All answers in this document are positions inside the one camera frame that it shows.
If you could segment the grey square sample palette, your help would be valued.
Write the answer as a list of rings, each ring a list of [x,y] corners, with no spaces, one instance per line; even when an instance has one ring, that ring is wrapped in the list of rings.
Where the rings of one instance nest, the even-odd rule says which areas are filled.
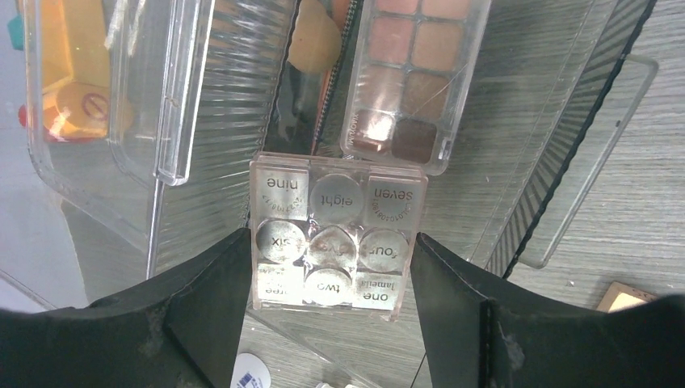
[[[250,162],[257,310],[401,310],[427,191],[418,167],[262,152]]]

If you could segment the colourful toy block stack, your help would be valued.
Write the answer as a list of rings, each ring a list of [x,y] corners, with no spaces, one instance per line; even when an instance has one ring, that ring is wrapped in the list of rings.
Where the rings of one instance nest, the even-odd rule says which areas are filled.
[[[39,1],[44,136],[80,143],[108,135],[111,66],[101,1]]]

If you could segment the eyeshadow palette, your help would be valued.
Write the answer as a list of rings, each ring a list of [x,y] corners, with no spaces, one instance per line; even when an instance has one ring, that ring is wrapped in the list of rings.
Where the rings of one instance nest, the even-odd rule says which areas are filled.
[[[365,1],[339,145],[441,175],[455,144],[489,1]]]

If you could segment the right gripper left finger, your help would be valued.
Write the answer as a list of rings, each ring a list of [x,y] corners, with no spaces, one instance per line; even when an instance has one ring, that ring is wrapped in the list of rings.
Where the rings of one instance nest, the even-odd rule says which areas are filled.
[[[250,232],[84,308],[1,313],[4,387],[228,387],[252,280]]]

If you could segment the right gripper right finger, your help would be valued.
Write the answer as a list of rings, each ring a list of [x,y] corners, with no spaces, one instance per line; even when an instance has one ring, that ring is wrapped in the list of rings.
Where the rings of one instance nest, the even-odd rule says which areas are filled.
[[[543,297],[421,233],[410,266],[435,387],[681,387],[684,298],[605,313]]]

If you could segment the white cylindrical bottle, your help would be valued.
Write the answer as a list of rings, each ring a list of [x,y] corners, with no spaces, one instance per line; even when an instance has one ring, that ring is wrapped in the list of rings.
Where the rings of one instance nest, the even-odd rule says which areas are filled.
[[[236,356],[231,388],[270,388],[271,384],[269,368],[260,358],[248,352]]]

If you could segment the pink round powder puff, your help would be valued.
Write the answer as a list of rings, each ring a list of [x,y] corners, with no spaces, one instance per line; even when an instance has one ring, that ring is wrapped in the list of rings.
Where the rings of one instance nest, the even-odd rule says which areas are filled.
[[[333,68],[341,53],[341,33],[326,8],[315,0],[302,0],[298,8],[288,62],[306,74]]]

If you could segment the clear acrylic drawer organizer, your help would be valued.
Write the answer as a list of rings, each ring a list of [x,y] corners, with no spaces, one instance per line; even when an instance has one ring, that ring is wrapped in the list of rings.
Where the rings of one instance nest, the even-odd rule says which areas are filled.
[[[147,277],[243,226],[298,2],[101,1],[108,135],[80,143],[44,136],[38,2],[21,14],[39,177],[122,238]]]

